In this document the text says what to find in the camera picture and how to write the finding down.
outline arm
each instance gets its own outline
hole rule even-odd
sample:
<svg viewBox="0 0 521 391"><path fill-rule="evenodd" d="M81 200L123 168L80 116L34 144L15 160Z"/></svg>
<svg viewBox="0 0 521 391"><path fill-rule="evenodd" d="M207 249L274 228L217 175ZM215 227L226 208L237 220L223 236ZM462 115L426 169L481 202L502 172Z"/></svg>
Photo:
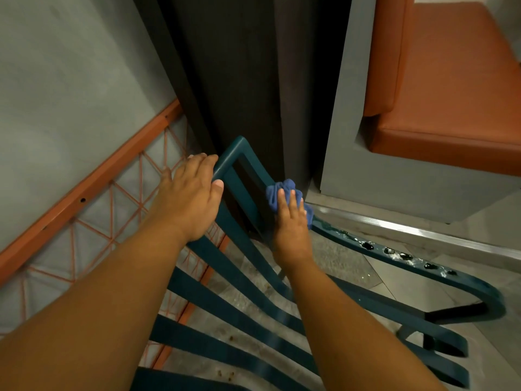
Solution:
<svg viewBox="0 0 521 391"><path fill-rule="evenodd" d="M445 388L391 332L313 261L304 201L278 194L275 259L287 275L318 371L328 391Z"/></svg>
<svg viewBox="0 0 521 391"><path fill-rule="evenodd" d="M217 156L165 171L140 230L0 342L3 390L128 390L181 249L214 221Z"/></svg>

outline cleaning rag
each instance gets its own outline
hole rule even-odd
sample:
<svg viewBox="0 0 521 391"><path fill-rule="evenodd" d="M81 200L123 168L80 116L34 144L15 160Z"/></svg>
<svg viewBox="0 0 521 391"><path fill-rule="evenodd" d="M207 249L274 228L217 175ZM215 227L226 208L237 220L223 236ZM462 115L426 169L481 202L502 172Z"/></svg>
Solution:
<svg viewBox="0 0 521 391"><path fill-rule="evenodd" d="M284 182L276 182L275 185L270 185L266 187L266 199L268 200L269 208L274 213L277 213L278 204L277 204L277 192L280 188L283 188L284 194L286 196L286 203L290 203L290 192L292 189L295 189L295 183L293 180L287 179ZM296 194L296 205L300 206L300 201L302 200L302 192L298 189L295 189ZM309 204L304 203L304 209L307 211L307 228L311 229L311 223L313 222L313 209Z"/></svg>

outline right arm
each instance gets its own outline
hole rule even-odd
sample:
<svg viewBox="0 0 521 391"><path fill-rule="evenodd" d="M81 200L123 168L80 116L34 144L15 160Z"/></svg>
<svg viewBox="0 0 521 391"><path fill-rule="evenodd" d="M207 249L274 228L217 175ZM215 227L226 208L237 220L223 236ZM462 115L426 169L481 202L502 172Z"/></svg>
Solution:
<svg viewBox="0 0 521 391"><path fill-rule="evenodd" d="M275 259L289 279L309 346L328 391L446 391L389 330L347 296L313 261L303 207L278 192Z"/></svg>

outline metal chair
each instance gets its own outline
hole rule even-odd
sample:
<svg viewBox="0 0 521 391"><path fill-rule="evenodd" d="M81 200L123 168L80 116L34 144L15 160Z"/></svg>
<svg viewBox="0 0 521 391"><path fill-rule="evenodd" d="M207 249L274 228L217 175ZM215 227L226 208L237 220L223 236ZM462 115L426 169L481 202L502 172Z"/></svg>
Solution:
<svg viewBox="0 0 521 391"><path fill-rule="evenodd" d="M214 169L214 179L222 179L224 181L250 222L255 226L265 242L269 244L270 231L266 228L264 219L261 217L257 206L232 167L236 161L242 165L263 191L266 186L275 182L261 165L244 137L238 137L232 143L219 158ZM248 235L233 219L224 203L220 206L216 221L259 273L264 276L271 287L279 295L293 301L293 293L290 287L282 281L264 259ZM481 300L480 303L424 312L330 276L347 295L358 302L364 309L402 324L397 332L399 340L417 355L440 380L455 386L468 388L469 375L467 370L459 364L436 354L436 352L441 352L454 357L467 357L467 341L458 333L440 325L489 321L500 318L505 314L505 305L501 293L490 284L476 277L356 237L351 233L336 229L317 217L313 220L312 230L337 244L360 252L365 256L371 256L408 272L413 272L464 290ZM266 315L304 335L302 321L275 306L206 237L189 243L188 247L230 282L233 287L250 299ZM174 270L168 289L247 335L277 350L304 368L318 374L311 354L264 328L182 270L178 268ZM423 334L423 347L406 340L414 332ZM303 385L260 358L161 315L157 316L150 340L238 368L244 368L269 381L282 391L307 390ZM184 388L190 390L245 389L233 384L146 368L137 369L132 385L133 391Z"/></svg>

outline chair seat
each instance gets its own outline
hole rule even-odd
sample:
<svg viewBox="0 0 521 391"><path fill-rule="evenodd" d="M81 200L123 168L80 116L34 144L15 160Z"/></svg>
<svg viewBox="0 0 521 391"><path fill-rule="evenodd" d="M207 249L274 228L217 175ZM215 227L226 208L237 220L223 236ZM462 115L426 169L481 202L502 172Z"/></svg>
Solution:
<svg viewBox="0 0 521 391"><path fill-rule="evenodd" d="M415 4L403 83L370 150L521 176L521 68L478 2Z"/></svg>

